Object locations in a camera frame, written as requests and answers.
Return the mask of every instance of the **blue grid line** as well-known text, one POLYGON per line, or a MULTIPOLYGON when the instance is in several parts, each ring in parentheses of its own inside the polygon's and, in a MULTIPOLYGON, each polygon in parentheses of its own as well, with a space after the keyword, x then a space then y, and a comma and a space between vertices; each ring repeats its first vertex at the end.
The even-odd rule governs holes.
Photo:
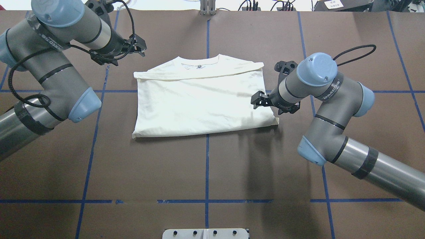
POLYGON ((310 202, 404 202, 398 198, 311 199, 310 202))
MULTIPOLYGON (((41 90, 16 90, 16 92, 23 93, 38 93, 41 90)), ((93 90, 96 93, 102 93, 103 90, 93 90)), ((0 90, 0 93, 9 93, 10 90, 0 90)), ((410 94, 412 91, 373 91, 374 93, 383 94, 410 94)), ((137 93, 137 90, 105 90, 105 93, 137 93)), ((415 94, 423 94, 425 91, 413 91, 415 94)))
MULTIPOLYGON (((210 57, 210 20, 207 21, 207 59, 210 57)), ((210 227, 209 199, 210 199, 210 134, 206 136, 205 155, 205 228, 210 227)))
POLYGON ((7 72, 9 71, 9 66, 6 66, 6 70, 4 71, 3 78, 1 79, 0 89, 3 88, 4 81, 6 80, 7 72))
MULTIPOLYGON (((300 27, 300 35, 301 35, 301 45, 303 47, 303 54, 304 54, 304 59, 307 58, 307 54, 306 54, 306 46, 304 44, 304 35, 303 35, 303 25, 301 23, 301 14, 298 11, 298 25, 300 27)), ((313 102, 313 96, 310 95, 310 102, 312 104, 312 111, 313 111, 313 117, 316 115, 316 109, 314 107, 314 102, 313 102)), ((328 208, 328 217, 329 217, 329 226, 331 229, 331 236, 332 239, 335 239, 335 232, 334 232, 334 223, 333 223, 333 219, 332 219, 332 211, 331 211, 331 203, 329 200, 329 192, 328 192, 328 184, 326 181, 326 173, 325 173, 325 167, 322 167, 322 178, 323 178, 323 185, 324 185, 324 189, 325 189, 325 195, 326 195, 326 206, 328 208)))
POLYGON ((47 203, 47 204, 69 204, 69 203, 112 203, 112 200, 38 200, 38 199, 2 199, 0 203, 47 203))
POLYGON ((207 58, 210 57, 210 20, 207 21, 207 58))
POLYGON ((205 228, 209 228, 209 199, 210 199, 210 134, 207 134, 205 156, 205 228))
MULTIPOLYGON (((119 17, 119 11, 116 12, 115 25, 113 27, 114 30, 116 30, 116 26, 118 25, 118 17, 119 17)), ((100 101, 102 103, 103 103, 103 99, 105 97, 106 84, 108 83, 108 74, 109 74, 109 65, 106 67, 105 81, 103 83, 102 96, 100 98, 100 101)), ((84 214, 85 198, 87 196, 87 188, 88 188, 88 182, 89 182, 89 179, 90 179, 91 165, 92 165, 93 156, 94 156, 94 146, 95 146, 96 140, 97 140, 97 132, 99 130, 99 120, 100 120, 101 112, 102 112, 102 106, 100 107, 100 109, 97 113, 96 127, 94 128, 93 143, 91 145, 90 159, 88 161, 87 175, 85 177, 84 191, 83 191, 83 196, 82 196, 80 214, 79 214, 79 218, 78 218, 77 231, 75 233, 75 239, 79 238, 79 232, 80 232, 80 229, 81 229, 82 216, 84 214)))
MULTIPOLYGON (((94 90, 96 93, 101 93, 103 90, 94 90)), ((137 93, 137 90, 105 90, 105 93, 137 93)))
POLYGON ((331 236, 332 236, 332 239, 335 239, 334 221, 332 219, 331 201, 329 199, 329 191, 328 191, 328 183, 326 180, 325 166, 322 166, 322 177, 323 177, 323 185, 325 187, 325 197, 326 197, 326 206, 328 208, 329 224, 331 226, 331 236))
POLYGON ((425 131, 425 123, 424 123, 424 120, 422 118, 422 114, 421 114, 421 110, 419 109, 418 102, 416 101, 415 93, 413 92, 413 87, 412 87, 412 84, 410 82, 409 75, 407 74, 407 69, 406 69, 406 66, 404 64, 403 57, 401 56, 401 52, 400 52, 400 49, 398 47, 396 35, 394 34, 393 24, 391 23, 389 11, 387 11, 387 18, 388 18, 388 23, 390 24, 391 35, 393 36, 393 40, 394 40, 394 44, 396 46, 397 54, 399 55, 401 65, 403 67, 404 75, 406 76, 407 84, 409 85, 410 92, 411 92, 412 97, 413 97, 413 101, 415 102, 416 111, 418 112, 419 119, 420 119, 421 124, 422 124, 422 129, 423 129, 423 131, 425 131))
POLYGON ((168 203, 271 203, 273 199, 175 199, 157 200, 158 204, 168 203))
MULTIPOLYGON (((16 92, 39 93, 41 90, 15 90, 16 92)), ((9 93, 10 90, 0 90, 0 93, 9 93)))

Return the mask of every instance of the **black cable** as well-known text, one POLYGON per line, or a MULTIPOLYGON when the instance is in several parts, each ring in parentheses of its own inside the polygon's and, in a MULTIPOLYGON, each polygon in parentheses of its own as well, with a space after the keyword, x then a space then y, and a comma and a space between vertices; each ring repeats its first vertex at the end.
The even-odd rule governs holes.
POLYGON ((127 51, 124 53, 124 55, 122 55, 122 56, 120 56, 118 58, 108 58, 108 57, 100 56, 98 54, 94 54, 93 51, 88 51, 88 50, 86 50, 86 49, 84 49, 82 47, 76 46, 76 45, 68 44, 68 46, 73 47, 73 48, 76 48, 76 49, 79 49, 79 50, 81 50, 81 51, 83 51, 85 53, 90 54, 91 56, 94 56, 94 57, 99 58, 99 59, 102 59, 102 60, 107 60, 107 61, 110 61, 110 60, 121 60, 122 58, 124 58, 125 56, 127 56, 130 53, 131 48, 136 43, 136 32, 134 30, 134 19, 133 19, 133 15, 131 14, 130 9, 128 8, 127 4, 123 0, 118 0, 117 2, 121 2, 125 6, 125 9, 127 10, 128 15, 130 16, 130 20, 131 20, 131 31, 133 33, 133 35, 132 35, 133 36, 133 40, 131 41, 131 43, 130 43, 127 51))
POLYGON ((251 0, 245 0, 245 1, 243 1, 242 3, 241 3, 241 5, 239 6, 239 8, 238 8, 238 11, 242 8, 242 5, 244 4, 246 2, 246 10, 248 10, 248 2, 251 2, 251 0))
POLYGON ((288 5, 289 5, 289 1, 286 2, 285 5, 282 6, 282 9, 280 11, 286 11, 288 5))
MULTIPOLYGON (((125 6, 125 8, 126 8, 126 10, 128 12, 128 15, 130 16, 130 20, 131 20, 131 31, 133 33, 133 35, 132 35, 133 36, 133 40, 131 41, 131 43, 130 43, 128 49, 127 49, 127 51, 121 57, 118 57, 118 58, 107 58, 107 57, 99 56, 98 54, 94 54, 93 52, 88 51, 88 50, 86 50, 86 49, 84 49, 82 47, 76 46, 76 45, 68 44, 68 46, 73 47, 73 48, 76 48, 76 49, 79 49, 79 50, 84 51, 84 52, 86 52, 86 53, 88 53, 90 55, 93 55, 93 56, 97 57, 97 58, 108 60, 108 61, 110 61, 110 60, 120 60, 120 59, 124 58, 125 56, 127 56, 130 53, 131 48, 136 43, 136 31, 134 30, 134 19, 133 19, 133 16, 132 16, 132 14, 130 12, 130 9, 128 8, 127 4, 123 0, 118 0, 117 2, 121 2, 125 6)), ((15 96, 19 101, 21 101, 21 102, 23 102, 23 103, 25 103, 27 105, 30 105, 30 106, 33 106, 33 107, 37 107, 37 108, 46 108, 46 107, 48 107, 51 104, 50 98, 48 96, 46 96, 46 95, 43 95, 43 94, 33 94, 33 95, 30 95, 30 96, 28 96, 26 98, 22 98, 16 92, 16 90, 13 87, 13 74, 14 74, 15 70, 19 66, 21 66, 25 61, 33 58, 34 56, 37 56, 37 55, 40 55, 40 54, 43 54, 43 53, 46 53, 46 52, 49 52, 49 51, 52 51, 52 50, 54 50, 54 49, 53 48, 46 48, 46 49, 43 49, 41 51, 34 52, 34 53, 28 55, 27 57, 23 58, 22 60, 20 60, 18 63, 16 63, 16 65, 14 65, 10 69, 9 76, 8 76, 8 81, 7 81, 8 82, 8 86, 9 86, 9 89, 10 89, 10 92, 12 93, 12 95, 15 96), (35 103, 32 103, 32 102, 29 101, 31 99, 40 99, 40 98, 45 98, 46 99, 46 103, 35 104, 35 103)))
POLYGON ((282 8, 285 6, 285 2, 284 2, 284 1, 276 1, 276 2, 273 4, 272 9, 270 9, 270 11, 272 11, 272 10, 273 10, 273 8, 276 6, 276 4, 277 4, 277 3, 282 3, 282 8))
POLYGON ((291 2, 291 5, 292 5, 291 11, 293 11, 293 10, 294 10, 294 2, 295 2, 295 0, 293 0, 293 1, 291 2))
POLYGON ((48 96, 46 96, 46 95, 43 95, 43 94, 33 94, 33 95, 30 95, 30 96, 28 96, 26 98, 22 98, 20 95, 18 95, 18 93, 16 92, 16 90, 13 88, 12 79, 13 79, 13 73, 15 72, 15 70, 20 65, 22 65, 25 61, 33 58, 34 56, 37 56, 37 55, 46 53, 48 51, 53 51, 53 50, 54 50, 53 48, 46 48, 46 49, 43 49, 41 51, 34 52, 34 53, 28 55, 27 57, 23 58, 22 60, 18 61, 18 63, 16 63, 16 65, 14 65, 10 69, 9 77, 7 79, 7 83, 9 85, 10 92, 12 92, 12 95, 15 96, 19 101, 21 101, 21 102, 23 102, 23 103, 25 103, 27 105, 31 105, 33 107, 37 107, 37 108, 46 108, 46 107, 48 107, 50 105, 50 103, 51 103, 50 98, 48 96), (39 99, 39 98, 45 98, 47 100, 47 102, 38 105, 38 104, 34 104, 34 103, 32 103, 32 102, 29 101, 31 99, 39 99))
POLYGON ((123 0, 118 0, 118 2, 121 2, 125 9, 127 9, 128 15, 130 16, 130 20, 131 20, 131 31, 133 32, 133 41, 132 44, 134 44, 136 42, 136 31, 134 30, 134 20, 133 20, 133 15, 131 15, 130 9, 128 8, 127 4, 123 1, 123 0))
POLYGON ((353 48, 351 48, 351 49, 348 49, 348 50, 346 50, 346 51, 343 51, 343 52, 339 53, 337 56, 335 56, 335 57, 333 58, 333 60, 336 60, 338 57, 340 57, 340 56, 342 56, 342 55, 344 55, 345 53, 348 53, 348 52, 350 52, 350 51, 354 51, 354 50, 357 50, 357 49, 360 49, 360 48, 366 48, 366 47, 373 47, 373 49, 372 49, 370 52, 368 52, 368 53, 366 53, 366 54, 364 54, 364 55, 362 55, 362 56, 360 56, 360 57, 357 57, 357 58, 351 59, 351 60, 349 60, 349 61, 343 62, 343 63, 341 63, 341 64, 338 64, 337 66, 344 65, 344 64, 347 64, 347 63, 353 62, 353 61, 355 61, 355 60, 362 59, 363 57, 366 57, 366 56, 368 56, 368 55, 372 54, 372 53, 376 50, 376 45, 375 45, 375 44, 369 44, 369 45, 356 46, 356 47, 353 47, 353 48))

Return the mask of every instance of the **blue joint cap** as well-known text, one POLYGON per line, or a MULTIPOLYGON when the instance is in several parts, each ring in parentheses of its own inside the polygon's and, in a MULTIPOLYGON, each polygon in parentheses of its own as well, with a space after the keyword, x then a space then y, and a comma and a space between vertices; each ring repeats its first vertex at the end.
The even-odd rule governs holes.
POLYGON ((298 78, 309 86, 327 85, 335 79, 337 73, 337 63, 322 52, 312 54, 297 67, 298 78))
POLYGON ((32 0, 31 8, 38 20, 53 27, 74 25, 85 10, 81 0, 32 0))
POLYGON ((99 100, 99 97, 97 97, 93 89, 89 87, 78 99, 74 107, 72 107, 68 118, 72 120, 72 122, 78 123, 98 110, 101 106, 102 102, 99 100))
POLYGON ((359 108, 359 111, 354 115, 354 117, 360 117, 365 115, 368 110, 370 110, 375 103, 375 94, 369 88, 364 86, 362 83, 358 82, 362 86, 363 90, 363 100, 362 105, 359 108))
MULTIPOLYGON (((6 39, 7 31, 3 32, 0 35, 0 61, 6 63, 10 68, 16 65, 16 61, 12 56, 12 53, 9 51, 9 47, 7 47, 7 39, 6 39)), ((17 71, 26 71, 22 66, 19 66, 17 71)))
POLYGON ((298 154, 300 154, 306 160, 323 166, 326 163, 326 159, 317 151, 317 149, 309 142, 309 140, 303 135, 300 144, 297 148, 298 154))

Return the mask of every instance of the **robotic arm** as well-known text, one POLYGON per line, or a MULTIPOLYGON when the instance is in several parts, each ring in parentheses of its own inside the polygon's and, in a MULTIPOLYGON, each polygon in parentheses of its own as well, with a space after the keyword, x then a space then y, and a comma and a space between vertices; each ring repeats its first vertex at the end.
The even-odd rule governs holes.
POLYGON ((298 66, 279 62, 275 70, 280 72, 277 88, 268 95, 254 94, 254 108, 274 106, 279 114, 293 114, 309 95, 323 102, 298 146, 302 157, 319 166, 329 161, 425 211, 424 173, 342 135, 352 116, 363 116, 372 107, 370 89, 338 72, 325 53, 315 53, 298 66))
POLYGON ((20 100, 0 116, 0 161, 65 119, 77 123, 101 107, 63 50, 79 48, 100 65, 118 65, 117 60, 129 53, 144 56, 146 44, 134 34, 134 26, 128 40, 111 27, 108 12, 114 2, 90 0, 84 5, 80 0, 32 0, 33 14, 0 35, 0 60, 12 68, 9 87, 20 100), (69 44, 72 40, 91 50, 69 44), (29 70, 44 90, 19 97, 11 81, 14 70, 29 70))

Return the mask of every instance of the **white paper label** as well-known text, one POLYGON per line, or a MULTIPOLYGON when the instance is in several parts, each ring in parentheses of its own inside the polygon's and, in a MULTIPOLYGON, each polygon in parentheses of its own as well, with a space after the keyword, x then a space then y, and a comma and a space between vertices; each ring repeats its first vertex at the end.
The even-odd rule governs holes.
POLYGON ((342 8, 344 6, 340 0, 326 1, 325 5, 328 9, 337 9, 342 8))

